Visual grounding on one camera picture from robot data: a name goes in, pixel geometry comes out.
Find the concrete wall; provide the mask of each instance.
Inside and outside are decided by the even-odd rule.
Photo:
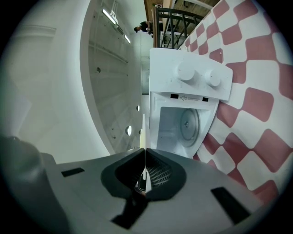
[[[118,1],[118,14],[125,16],[125,23],[130,26],[131,33],[134,32],[133,28],[140,22],[147,20],[144,0],[117,0]]]
[[[140,98],[137,97],[141,84],[134,72],[139,64],[134,59],[133,43],[129,44],[102,13],[102,9],[110,12],[111,6],[111,2],[101,0],[96,5],[90,30],[88,61],[96,108],[114,152],[119,153],[139,146],[141,114],[136,106],[140,105]],[[132,41],[128,34],[129,27],[121,20],[123,12],[118,12],[119,26]],[[132,126],[130,136],[125,133],[129,125]]]
[[[106,2],[110,12],[113,1]],[[141,85],[140,78],[132,77],[134,65],[100,50],[95,54],[89,43],[101,3],[38,2],[1,58],[1,134],[32,143],[57,163],[103,157],[139,145],[141,114],[135,107],[140,104]],[[128,58],[132,45],[103,17],[100,21],[104,24],[99,25],[96,40],[132,61]],[[121,19],[119,24],[128,33]],[[137,136],[127,137],[128,125]],[[112,128],[116,141],[111,141]]]
[[[135,34],[141,36],[141,56],[150,57],[150,49],[153,48],[153,38],[150,35],[148,35],[146,32],[142,32],[142,31],[139,31],[138,33],[135,33]]]

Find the metal railing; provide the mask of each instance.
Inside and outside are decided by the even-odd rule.
[[[166,18],[166,26],[164,28],[163,37],[161,38],[161,31],[160,31],[160,18]],[[179,42],[179,39],[184,34],[185,40],[188,37],[187,34],[187,28],[190,24],[194,24],[195,27],[198,25],[198,23],[203,19],[202,16],[199,16],[197,14],[193,14],[187,11],[180,11],[175,10],[171,8],[153,8],[153,35],[154,35],[154,47],[162,48],[164,44],[164,39],[166,37],[166,31],[168,26],[170,25],[170,31],[171,31],[171,37],[167,43],[167,48],[169,47],[169,44],[171,43],[171,48],[175,48],[175,44]],[[177,23],[175,27],[173,26],[173,20],[177,20]],[[174,38],[174,33],[178,29],[179,23],[183,22],[183,29],[180,32],[180,35],[177,37],[176,41]]]

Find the checkered wall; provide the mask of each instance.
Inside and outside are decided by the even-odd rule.
[[[293,161],[293,56],[285,38],[258,3],[222,0],[183,45],[233,70],[230,99],[220,102],[193,159],[271,201]]]

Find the white curved wall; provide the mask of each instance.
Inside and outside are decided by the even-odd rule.
[[[39,2],[1,60],[1,82],[6,83],[1,84],[1,95],[7,107],[2,120],[8,123],[15,113],[19,117],[18,125],[10,122],[1,132],[34,144],[57,163],[109,155],[81,80],[81,31],[89,4],[90,0]]]

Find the wooden ceiling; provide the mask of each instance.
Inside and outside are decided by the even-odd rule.
[[[199,0],[204,2],[210,6],[215,6],[220,0]],[[164,0],[144,0],[145,9],[146,9],[146,17],[148,21],[152,20],[152,7],[153,4],[163,4]],[[177,0],[174,9],[188,11],[200,16],[205,17],[206,14],[209,12],[207,8],[204,8],[200,5],[193,4],[191,2],[186,2],[186,6],[184,6],[184,0]]]
[[[146,9],[146,20],[152,21],[153,4],[163,4],[163,0],[144,0]]]
[[[215,6],[220,0],[199,0],[204,2],[210,6]],[[200,5],[193,4],[191,2],[186,2],[185,4],[187,7],[184,6],[184,0],[178,0],[174,6],[174,9],[181,10],[181,11],[188,11],[200,16],[205,17],[207,13],[210,11],[207,8],[204,8]]]

